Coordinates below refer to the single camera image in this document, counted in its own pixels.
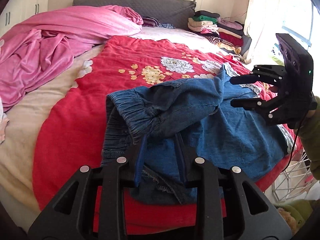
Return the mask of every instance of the person's arm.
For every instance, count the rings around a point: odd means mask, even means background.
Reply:
[[[316,97],[318,107],[309,111],[298,136],[311,162],[313,176],[320,180],[320,98]]]

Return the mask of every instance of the blue denim shirt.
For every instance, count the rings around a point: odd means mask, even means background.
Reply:
[[[196,189],[180,182],[173,136],[215,166],[241,167],[257,181],[287,153],[278,126],[267,127],[254,111],[233,108],[234,98],[253,98],[250,88],[229,82],[225,63],[213,79],[181,79],[151,88],[117,91],[107,96],[107,129],[102,163],[123,156],[148,134],[148,150],[139,188],[131,194],[147,204],[195,203]]]

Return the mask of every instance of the pink blanket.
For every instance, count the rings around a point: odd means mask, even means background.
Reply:
[[[111,36],[131,36],[143,21],[131,8],[74,6],[44,12],[12,27],[2,36],[0,96],[4,111],[25,93],[69,68],[73,58]]]

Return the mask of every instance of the silver screw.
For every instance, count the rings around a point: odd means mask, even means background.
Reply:
[[[127,158],[126,157],[119,157],[118,159],[117,159],[117,162],[118,163],[125,163],[127,161]]]
[[[82,167],[80,168],[80,171],[83,172],[83,173],[85,173],[85,172],[89,171],[89,169],[90,169],[89,166],[85,165],[85,166],[82,166]]]
[[[240,172],[241,172],[241,169],[240,169],[238,166],[234,166],[234,167],[232,167],[232,171],[233,171],[234,173],[240,173]]]
[[[202,164],[202,163],[204,163],[204,158],[197,157],[197,158],[195,158],[195,162],[199,163],[199,164]]]

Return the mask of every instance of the quilted headboard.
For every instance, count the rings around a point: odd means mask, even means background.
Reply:
[[[172,23],[176,28],[188,29],[188,18],[195,14],[196,1],[188,0],[73,0],[73,6],[120,5],[130,7],[138,14]]]

